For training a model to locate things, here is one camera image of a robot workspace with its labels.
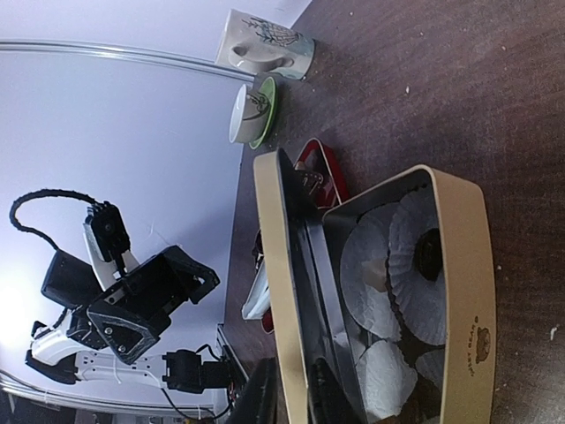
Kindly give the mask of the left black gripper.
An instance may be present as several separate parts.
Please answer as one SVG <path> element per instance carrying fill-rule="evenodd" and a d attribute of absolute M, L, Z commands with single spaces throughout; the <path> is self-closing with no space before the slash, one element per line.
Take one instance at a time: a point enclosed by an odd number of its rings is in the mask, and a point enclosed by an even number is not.
<path fill-rule="evenodd" d="M 87 307 L 87 317 L 117 358 L 133 364 L 186 301 L 198 304 L 220 283 L 208 266 L 169 246 L 120 278 Z"/>

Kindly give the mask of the beige chocolate piece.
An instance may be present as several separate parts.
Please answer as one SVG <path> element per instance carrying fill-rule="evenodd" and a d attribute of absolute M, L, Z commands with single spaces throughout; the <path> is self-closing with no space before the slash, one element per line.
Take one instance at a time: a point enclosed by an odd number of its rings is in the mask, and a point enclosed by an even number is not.
<path fill-rule="evenodd" d="M 388 269 L 385 258 L 376 258 L 362 263 L 362 278 L 366 286 L 377 292 L 387 291 Z"/>

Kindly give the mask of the dark shell chocolate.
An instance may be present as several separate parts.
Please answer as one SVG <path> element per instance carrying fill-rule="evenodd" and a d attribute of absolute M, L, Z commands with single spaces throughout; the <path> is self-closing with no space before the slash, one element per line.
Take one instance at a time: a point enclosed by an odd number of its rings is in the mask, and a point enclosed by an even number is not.
<path fill-rule="evenodd" d="M 441 235 L 438 228 L 432 228 L 419 237 L 413 262 L 416 270 L 425 280 L 437 280 L 442 271 Z"/>

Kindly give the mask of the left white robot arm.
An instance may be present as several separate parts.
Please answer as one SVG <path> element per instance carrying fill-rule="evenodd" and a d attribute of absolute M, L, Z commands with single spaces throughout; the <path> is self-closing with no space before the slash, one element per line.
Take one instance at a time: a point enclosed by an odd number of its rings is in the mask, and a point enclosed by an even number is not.
<path fill-rule="evenodd" d="M 230 385 L 226 360 L 204 361 L 200 351 L 161 355 L 149 350 L 185 302 L 198 304 L 219 283 L 209 267 L 170 246 L 120 277 L 102 284 L 104 262 L 87 264 L 58 252 L 43 294 L 61 304 L 52 325 L 35 322 L 26 364 L 54 382 L 111 381 L 201 394 Z"/>

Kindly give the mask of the bear print tin lid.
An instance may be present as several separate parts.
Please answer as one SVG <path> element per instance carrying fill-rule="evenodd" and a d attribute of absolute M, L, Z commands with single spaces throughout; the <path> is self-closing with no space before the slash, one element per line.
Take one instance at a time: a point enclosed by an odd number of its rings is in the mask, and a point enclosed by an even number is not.
<path fill-rule="evenodd" d="M 349 401 L 352 423 L 365 423 L 365 407 L 320 211 L 305 193 L 285 152 L 279 164 L 290 278 L 276 281 L 271 309 L 288 420 L 314 423 L 310 373 L 313 362 L 323 358 Z"/>

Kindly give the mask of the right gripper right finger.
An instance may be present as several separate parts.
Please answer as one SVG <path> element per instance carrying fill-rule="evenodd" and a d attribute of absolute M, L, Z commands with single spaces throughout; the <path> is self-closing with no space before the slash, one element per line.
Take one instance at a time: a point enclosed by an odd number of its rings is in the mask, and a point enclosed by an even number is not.
<path fill-rule="evenodd" d="M 311 367 L 310 410 L 314 423 L 352 423 L 352 410 L 328 363 L 318 358 Z"/>

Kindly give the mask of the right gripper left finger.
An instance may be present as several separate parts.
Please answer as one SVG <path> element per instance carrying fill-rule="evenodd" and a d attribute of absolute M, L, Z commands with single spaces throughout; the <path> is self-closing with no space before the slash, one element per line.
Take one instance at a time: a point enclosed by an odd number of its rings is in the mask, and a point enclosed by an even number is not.
<path fill-rule="evenodd" d="M 265 358 L 252 372 L 228 424 L 273 424 L 277 407 L 277 363 Z"/>

